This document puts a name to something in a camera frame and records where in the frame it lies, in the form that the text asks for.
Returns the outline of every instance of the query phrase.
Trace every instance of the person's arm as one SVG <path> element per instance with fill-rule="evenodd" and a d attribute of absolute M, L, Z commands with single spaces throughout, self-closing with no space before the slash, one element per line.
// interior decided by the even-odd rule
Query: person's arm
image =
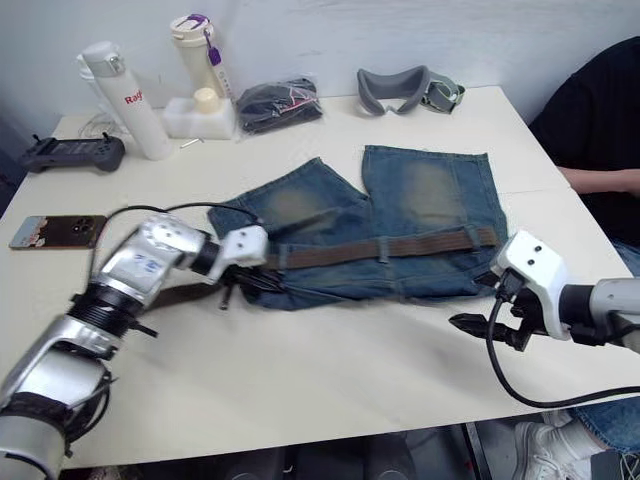
<path fill-rule="evenodd" d="M 640 169 L 594 171 L 558 167 L 577 193 L 629 192 L 640 194 Z"/>

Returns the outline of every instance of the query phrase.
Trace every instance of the black gamepad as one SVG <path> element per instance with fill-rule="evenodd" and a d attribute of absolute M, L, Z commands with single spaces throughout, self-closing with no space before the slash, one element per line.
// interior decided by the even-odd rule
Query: black gamepad
<path fill-rule="evenodd" d="M 39 173 L 51 167 L 95 165 L 105 172 L 118 169 L 124 156 L 124 143 L 118 137 L 103 133 L 98 139 L 40 140 L 18 158 L 18 163 L 30 172 Z"/>

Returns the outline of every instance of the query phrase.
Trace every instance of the belt loop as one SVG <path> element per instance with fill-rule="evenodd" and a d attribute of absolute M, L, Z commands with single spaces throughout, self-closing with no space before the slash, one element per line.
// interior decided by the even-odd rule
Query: belt loop
<path fill-rule="evenodd" d="M 480 234 L 478 233 L 478 229 L 475 225 L 465 225 L 464 231 L 469 237 L 469 240 L 471 240 L 473 249 L 475 251 L 480 250 L 480 247 L 482 247 L 482 241 L 480 240 Z"/>
<path fill-rule="evenodd" d="M 378 261 L 380 263 L 389 263 L 389 238 L 378 237 L 378 252 L 380 256 Z"/>
<path fill-rule="evenodd" d="M 278 245 L 278 271 L 284 273 L 287 269 L 287 257 L 289 256 L 289 245 L 281 243 Z"/>

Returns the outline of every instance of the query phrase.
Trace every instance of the smartphone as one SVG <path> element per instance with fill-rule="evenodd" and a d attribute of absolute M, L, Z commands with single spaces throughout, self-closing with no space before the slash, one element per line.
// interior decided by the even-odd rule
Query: smartphone
<path fill-rule="evenodd" d="M 93 248 L 106 221 L 103 215 L 27 217 L 9 247 L 15 250 Z"/>

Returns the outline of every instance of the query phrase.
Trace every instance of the blue jeans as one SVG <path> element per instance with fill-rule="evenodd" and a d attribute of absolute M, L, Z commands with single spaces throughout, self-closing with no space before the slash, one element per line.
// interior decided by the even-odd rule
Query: blue jeans
<path fill-rule="evenodd" d="M 640 276 L 640 249 L 617 240 L 611 243 L 633 276 Z M 569 413 L 610 448 L 622 453 L 640 452 L 640 397 L 577 407 Z"/>
<path fill-rule="evenodd" d="M 441 300 L 491 290 L 473 279 L 488 271 L 500 245 L 482 246 L 478 228 L 504 243 L 506 218 L 487 155 L 457 155 L 367 146 L 362 179 L 368 195 L 319 158 L 226 202 L 258 214 L 279 256 L 286 293 L 243 290 L 251 303 L 297 310 L 341 300 L 403 297 Z M 246 216 L 212 209 L 219 235 L 246 224 Z M 390 238 L 465 232 L 476 248 L 428 256 L 391 257 Z M 373 240 L 379 257 L 331 266 L 287 268 L 287 256 L 318 247 Z"/>

